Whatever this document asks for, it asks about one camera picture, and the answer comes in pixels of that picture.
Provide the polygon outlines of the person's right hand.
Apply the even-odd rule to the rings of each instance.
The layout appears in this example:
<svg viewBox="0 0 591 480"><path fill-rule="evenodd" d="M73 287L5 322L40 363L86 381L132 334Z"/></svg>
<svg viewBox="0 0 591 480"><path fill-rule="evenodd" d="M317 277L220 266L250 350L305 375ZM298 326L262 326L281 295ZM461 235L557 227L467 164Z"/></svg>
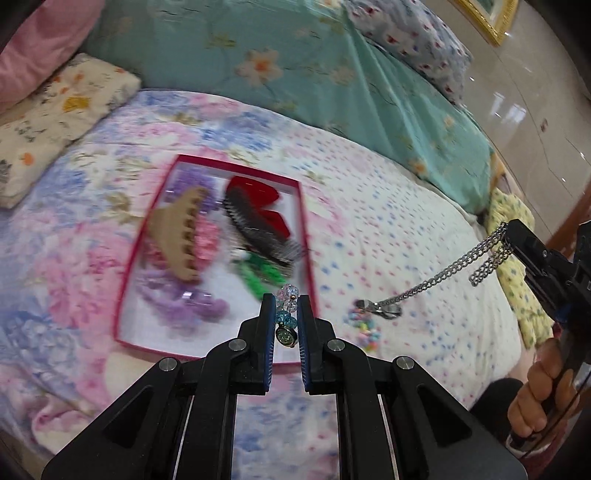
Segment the person's right hand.
<svg viewBox="0 0 591 480"><path fill-rule="evenodd" d="M554 398L555 407L565 412L571 408L566 418L572 415L579 400L575 399L572 369L562 373L563 360L560 342L548 339L537 351L537 360L527 373L527 382L520 388L508 409L508 420L514 434L527 438L542 431L548 423L542 403Z"/></svg>

